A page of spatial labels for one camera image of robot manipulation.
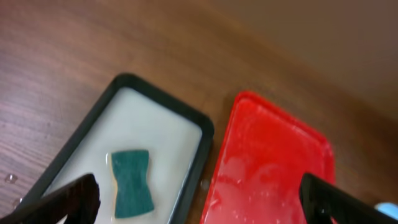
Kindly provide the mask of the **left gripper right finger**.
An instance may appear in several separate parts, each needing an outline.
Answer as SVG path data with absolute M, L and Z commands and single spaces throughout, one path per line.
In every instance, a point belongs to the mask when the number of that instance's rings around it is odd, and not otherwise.
M 299 197 L 308 224 L 397 224 L 396 219 L 310 173 L 302 177 Z

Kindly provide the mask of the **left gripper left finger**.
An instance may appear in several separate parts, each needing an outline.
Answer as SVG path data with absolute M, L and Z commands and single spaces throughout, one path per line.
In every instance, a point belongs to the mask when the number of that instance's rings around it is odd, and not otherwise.
M 100 188 L 93 174 L 85 174 L 62 188 L 1 219 L 1 224 L 94 224 L 100 207 Z

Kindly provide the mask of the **green scrubbing sponge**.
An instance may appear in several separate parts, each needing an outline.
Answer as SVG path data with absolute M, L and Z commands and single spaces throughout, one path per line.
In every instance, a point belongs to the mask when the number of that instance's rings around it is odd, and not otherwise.
M 118 219 L 147 214 L 155 209 L 147 183 L 149 151 L 131 150 L 111 154 L 116 181 L 114 216 Z

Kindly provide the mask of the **light blue plate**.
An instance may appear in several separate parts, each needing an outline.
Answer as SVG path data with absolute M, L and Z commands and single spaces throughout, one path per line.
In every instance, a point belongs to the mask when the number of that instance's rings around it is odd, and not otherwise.
M 382 202 L 374 206 L 379 212 L 398 220 L 398 205 L 391 202 Z

